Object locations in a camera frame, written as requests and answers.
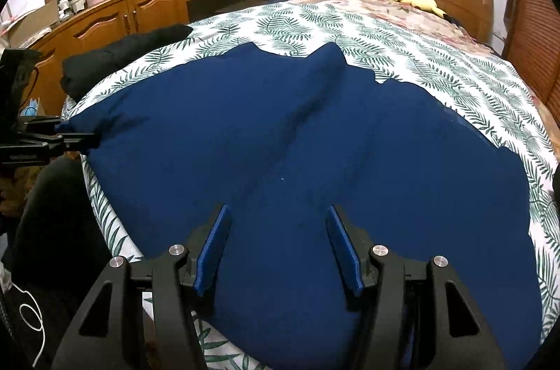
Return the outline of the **wooden desk cabinet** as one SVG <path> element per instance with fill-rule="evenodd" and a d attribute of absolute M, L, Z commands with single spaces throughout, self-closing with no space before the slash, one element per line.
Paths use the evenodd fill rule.
<path fill-rule="evenodd" d="M 60 80 L 63 61 L 97 50 L 129 34 L 144 34 L 175 24 L 189 24 L 232 6 L 238 0 L 106 0 L 59 24 L 31 48 L 41 53 L 24 98 L 36 99 L 44 112 L 61 112 L 65 100 Z"/>

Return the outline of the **navy blue suit jacket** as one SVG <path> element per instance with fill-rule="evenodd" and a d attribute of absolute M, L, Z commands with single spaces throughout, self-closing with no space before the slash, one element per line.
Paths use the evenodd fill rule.
<path fill-rule="evenodd" d="M 88 164 L 145 257 L 230 207 L 208 322 L 271 368 L 345 366 L 359 316 L 325 229 L 333 205 L 398 255 L 445 256 L 509 368 L 539 346 L 520 157 L 335 44 L 305 58 L 245 44 L 129 85 L 68 128 L 100 136 Z"/>

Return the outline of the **green leaf print bedsheet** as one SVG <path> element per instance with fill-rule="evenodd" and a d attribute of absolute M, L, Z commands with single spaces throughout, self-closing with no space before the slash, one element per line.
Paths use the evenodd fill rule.
<path fill-rule="evenodd" d="M 110 74 L 79 102 L 69 97 L 66 125 L 78 112 L 129 85 L 245 44 L 266 53 L 305 58 L 330 43 L 339 47 L 349 66 L 371 70 L 378 83 L 395 80 L 419 86 L 494 145 L 520 157 L 530 192 L 529 236 L 541 297 L 540 345 L 559 315 L 559 224 L 552 200 L 557 162 L 529 89 L 510 63 L 492 54 L 467 53 L 384 20 L 348 13 L 336 4 L 275 3 L 196 22 L 185 40 L 152 50 Z M 149 258 L 117 217 L 87 154 L 83 158 L 87 193 L 107 247 L 133 261 Z M 196 318 L 196 332 L 210 368 L 269 367 L 212 326 L 210 315 Z"/>

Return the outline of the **wooden slatted wardrobe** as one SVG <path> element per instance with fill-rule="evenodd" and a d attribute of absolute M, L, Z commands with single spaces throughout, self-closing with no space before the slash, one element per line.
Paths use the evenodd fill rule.
<path fill-rule="evenodd" d="M 502 56 L 559 118 L 559 11 L 552 0 L 508 0 Z"/>

